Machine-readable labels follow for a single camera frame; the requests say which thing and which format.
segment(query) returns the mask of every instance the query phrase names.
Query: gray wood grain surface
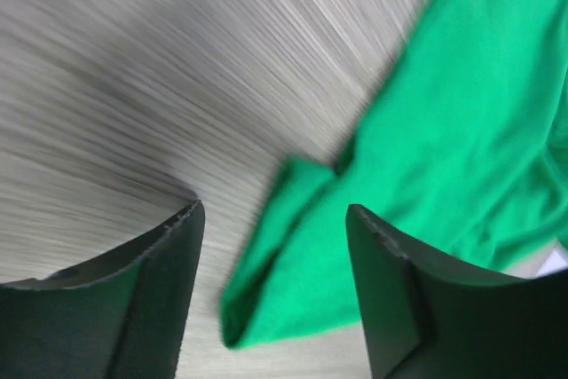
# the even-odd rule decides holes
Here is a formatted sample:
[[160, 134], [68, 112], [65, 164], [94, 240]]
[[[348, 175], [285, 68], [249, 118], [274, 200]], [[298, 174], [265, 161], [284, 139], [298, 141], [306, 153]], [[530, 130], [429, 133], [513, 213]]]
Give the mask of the gray wood grain surface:
[[0, 280], [207, 228], [178, 377], [369, 377], [360, 328], [252, 351], [221, 289], [289, 153], [330, 162], [423, 0], [0, 0]]

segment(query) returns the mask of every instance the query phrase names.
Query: black plastic piece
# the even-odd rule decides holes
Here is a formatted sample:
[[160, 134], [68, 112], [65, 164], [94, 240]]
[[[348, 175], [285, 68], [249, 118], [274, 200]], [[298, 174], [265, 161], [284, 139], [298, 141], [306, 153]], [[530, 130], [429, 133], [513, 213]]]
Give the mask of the black plastic piece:
[[568, 271], [491, 272], [358, 205], [347, 230], [374, 379], [568, 377]]
[[195, 201], [46, 280], [0, 285], [0, 378], [173, 378], [204, 221]]

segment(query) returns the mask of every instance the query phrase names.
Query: floor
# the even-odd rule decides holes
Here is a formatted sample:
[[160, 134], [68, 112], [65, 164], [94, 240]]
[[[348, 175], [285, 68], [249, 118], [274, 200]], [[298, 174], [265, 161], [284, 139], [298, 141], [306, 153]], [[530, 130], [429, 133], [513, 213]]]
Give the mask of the floor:
[[360, 327], [231, 352], [218, 298], [282, 157], [330, 162], [424, 0], [0, 0], [0, 280], [182, 207], [208, 223], [179, 378], [368, 378]]

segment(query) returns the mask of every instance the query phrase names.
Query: green cloth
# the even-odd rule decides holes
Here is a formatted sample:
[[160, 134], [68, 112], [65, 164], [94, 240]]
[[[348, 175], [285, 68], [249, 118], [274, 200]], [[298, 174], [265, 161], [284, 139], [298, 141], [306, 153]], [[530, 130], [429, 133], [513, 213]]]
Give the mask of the green cloth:
[[225, 344], [359, 320], [350, 203], [494, 270], [568, 239], [567, 17], [568, 0], [434, 0], [339, 165], [284, 165], [222, 298]]

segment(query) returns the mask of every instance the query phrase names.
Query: green fabric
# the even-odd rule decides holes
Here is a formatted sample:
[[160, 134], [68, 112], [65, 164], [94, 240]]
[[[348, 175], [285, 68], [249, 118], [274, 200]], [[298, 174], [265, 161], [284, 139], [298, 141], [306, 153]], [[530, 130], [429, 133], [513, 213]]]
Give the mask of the green fabric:
[[225, 344], [359, 320], [350, 203], [494, 270], [568, 238], [567, 16], [568, 0], [434, 0], [339, 166], [283, 167], [222, 299]]

